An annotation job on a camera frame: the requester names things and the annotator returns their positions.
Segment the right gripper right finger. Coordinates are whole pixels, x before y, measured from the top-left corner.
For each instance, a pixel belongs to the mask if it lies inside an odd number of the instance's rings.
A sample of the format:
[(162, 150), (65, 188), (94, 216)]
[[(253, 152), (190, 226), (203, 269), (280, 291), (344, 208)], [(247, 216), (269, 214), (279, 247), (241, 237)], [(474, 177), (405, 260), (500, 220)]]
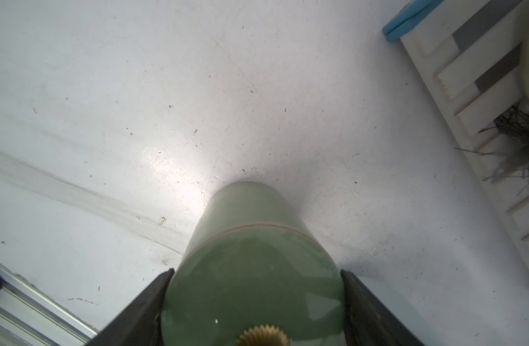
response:
[(345, 289), (347, 345), (422, 345), (411, 331), (352, 272), (340, 272)]

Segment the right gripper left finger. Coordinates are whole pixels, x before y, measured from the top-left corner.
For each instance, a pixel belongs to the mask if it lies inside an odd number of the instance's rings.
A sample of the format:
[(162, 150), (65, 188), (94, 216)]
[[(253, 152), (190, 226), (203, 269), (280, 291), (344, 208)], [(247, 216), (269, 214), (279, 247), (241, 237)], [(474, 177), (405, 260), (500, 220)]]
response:
[(163, 345), (160, 316), (174, 269), (158, 275), (87, 346)]

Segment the small green tea canister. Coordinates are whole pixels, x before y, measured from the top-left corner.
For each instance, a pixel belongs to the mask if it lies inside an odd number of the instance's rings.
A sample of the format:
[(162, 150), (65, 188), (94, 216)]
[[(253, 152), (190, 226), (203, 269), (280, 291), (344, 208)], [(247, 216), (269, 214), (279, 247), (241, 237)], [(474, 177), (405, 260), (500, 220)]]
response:
[(339, 345), (345, 292), (335, 261), (262, 183), (208, 203), (161, 314), (165, 345)]

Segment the blue white slatted shelf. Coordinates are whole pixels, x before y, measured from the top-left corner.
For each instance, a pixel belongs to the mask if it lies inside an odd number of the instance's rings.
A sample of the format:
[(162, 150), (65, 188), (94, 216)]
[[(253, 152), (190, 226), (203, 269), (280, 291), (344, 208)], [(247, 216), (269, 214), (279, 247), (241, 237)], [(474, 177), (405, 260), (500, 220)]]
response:
[(529, 271), (529, 1), (409, 1), (409, 54)]

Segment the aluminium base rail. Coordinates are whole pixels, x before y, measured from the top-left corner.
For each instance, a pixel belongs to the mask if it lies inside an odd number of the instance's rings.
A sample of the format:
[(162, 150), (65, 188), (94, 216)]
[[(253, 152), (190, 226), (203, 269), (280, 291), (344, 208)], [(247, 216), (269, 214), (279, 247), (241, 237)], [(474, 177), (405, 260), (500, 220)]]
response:
[(97, 334), (0, 263), (0, 345), (86, 345)]

